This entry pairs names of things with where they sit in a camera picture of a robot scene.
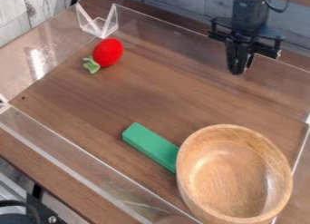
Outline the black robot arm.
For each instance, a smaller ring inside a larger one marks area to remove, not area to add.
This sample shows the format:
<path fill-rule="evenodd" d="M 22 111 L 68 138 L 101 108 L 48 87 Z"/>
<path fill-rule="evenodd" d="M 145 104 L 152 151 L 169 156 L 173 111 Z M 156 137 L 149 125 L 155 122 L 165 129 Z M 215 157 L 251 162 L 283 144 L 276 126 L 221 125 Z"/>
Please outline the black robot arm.
<path fill-rule="evenodd" d="M 268 11 L 283 13 L 290 1 L 276 8 L 271 0 L 232 0 L 232 15 L 211 20 L 208 37 L 225 44 L 225 64 L 232 74 L 243 74 L 251 67 L 255 54 L 279 57 L 284 37 L 266 22 Z"/>

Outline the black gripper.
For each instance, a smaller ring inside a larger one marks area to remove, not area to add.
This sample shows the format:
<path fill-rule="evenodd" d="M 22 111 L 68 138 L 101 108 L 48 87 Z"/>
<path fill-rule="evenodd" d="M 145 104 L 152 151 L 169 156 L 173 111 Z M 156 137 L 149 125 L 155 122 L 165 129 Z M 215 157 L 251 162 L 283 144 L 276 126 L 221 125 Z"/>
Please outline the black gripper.
<path fill-rule="evenodd" d="M 242 47 L 243 68 L 246 72 L 252 64 L 254 54 L 278 59 L 284 36 L 266 24 L 251 31 L 242 31 L 232 26 L 229 18 L 213 18 L 208 36 L 225 44 L 225 62 L 228 71 L 240 74 L 239 46 Z"/>

